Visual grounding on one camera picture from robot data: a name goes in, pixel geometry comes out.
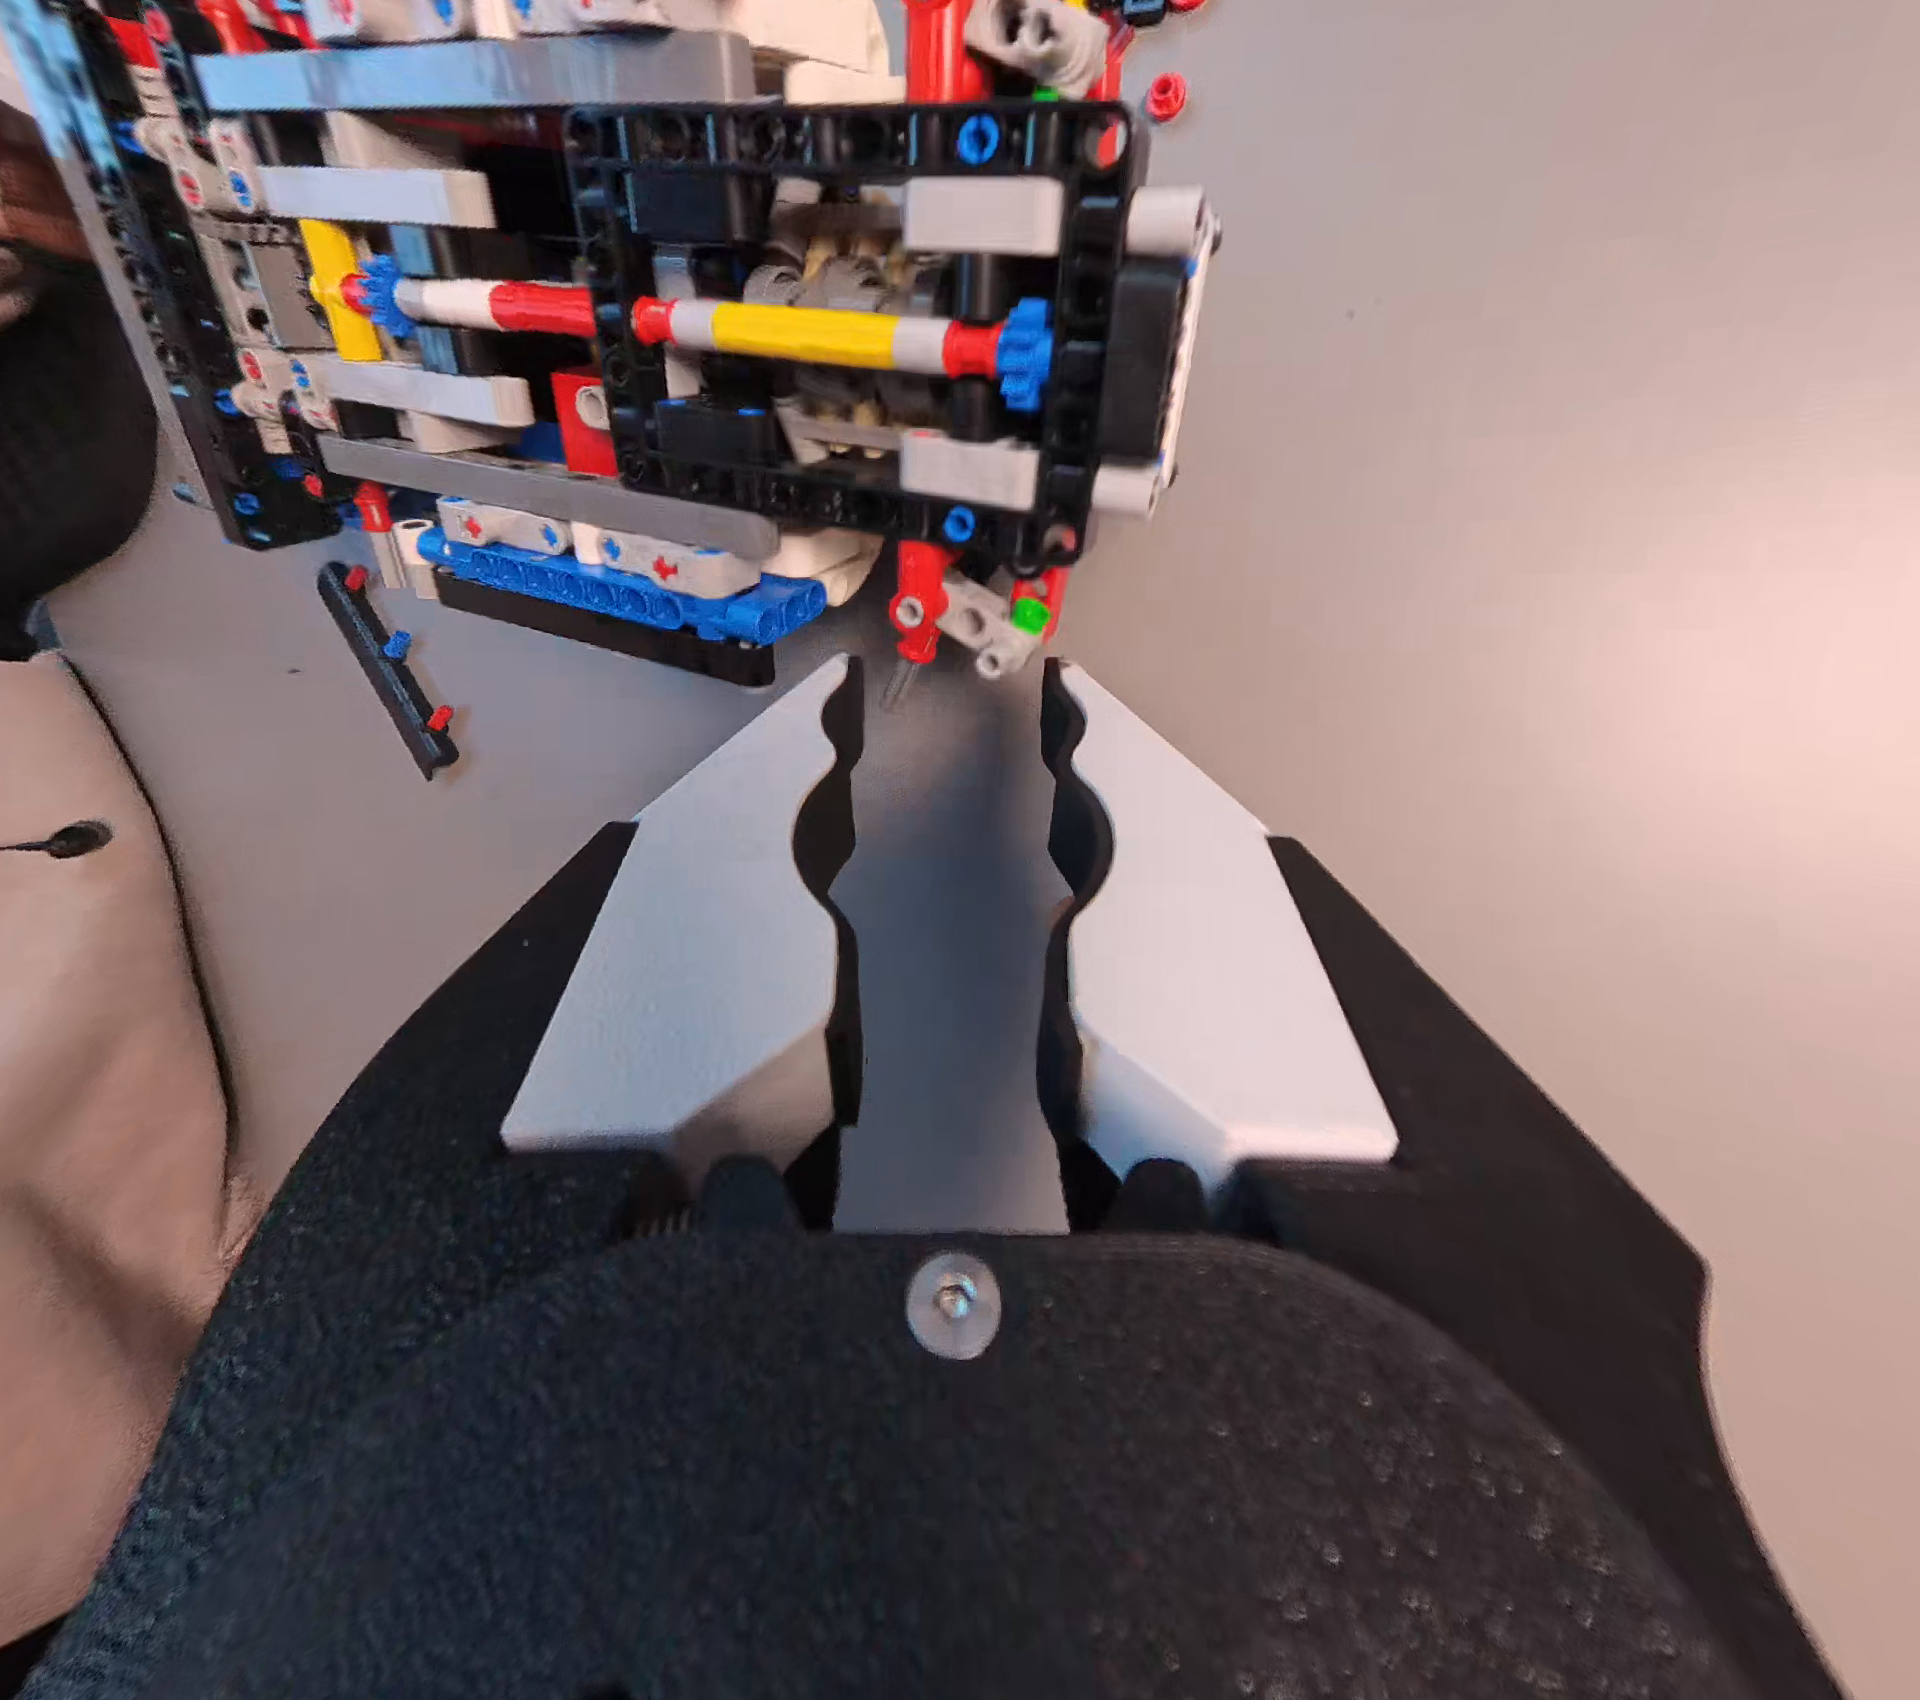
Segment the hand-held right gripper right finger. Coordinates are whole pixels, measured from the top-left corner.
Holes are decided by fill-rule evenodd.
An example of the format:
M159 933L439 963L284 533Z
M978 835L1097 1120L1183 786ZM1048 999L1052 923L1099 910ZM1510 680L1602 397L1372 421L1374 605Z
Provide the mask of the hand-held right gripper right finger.
M1043 666L1038 1103L1064 1158L1224 1186L1381 1166L1397 1132L1259 818L1076 662Z

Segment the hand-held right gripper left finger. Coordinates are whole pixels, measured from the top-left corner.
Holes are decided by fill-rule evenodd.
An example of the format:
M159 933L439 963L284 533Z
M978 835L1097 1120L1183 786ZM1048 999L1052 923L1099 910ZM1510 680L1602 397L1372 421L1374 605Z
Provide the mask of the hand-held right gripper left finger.
M635 817L499 1123L514 1156L637 1150L703 1181L794 1166L857 1120L861 662L832 657Z

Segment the black lego beam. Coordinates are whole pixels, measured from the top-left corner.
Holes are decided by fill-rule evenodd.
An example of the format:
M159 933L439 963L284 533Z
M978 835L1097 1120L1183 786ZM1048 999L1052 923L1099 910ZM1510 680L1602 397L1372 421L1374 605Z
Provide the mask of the black lego beam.
M395 729L395 734L407 752L407 758L424 780L434 780L456 766L462 758L452 724L443 732L424 731L424 718L443 706L421 686L413 666L412 652L406 662L393 665L379 652L382 643L393 633L371 605L371 580L363 594L350 594L342 588L342 573L347 562L326 561L315 573L315 594L326 608L334 629L342 635L350 654L360 666L383 714Z

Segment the red white blue lego car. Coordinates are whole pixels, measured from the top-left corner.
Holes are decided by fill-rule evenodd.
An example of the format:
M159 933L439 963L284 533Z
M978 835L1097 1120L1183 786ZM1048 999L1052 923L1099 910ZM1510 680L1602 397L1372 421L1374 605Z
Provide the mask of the red white blue lego car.
M1177 477L1208 3L4 0L4 116L230 544L746 689L890 556L994 683Z

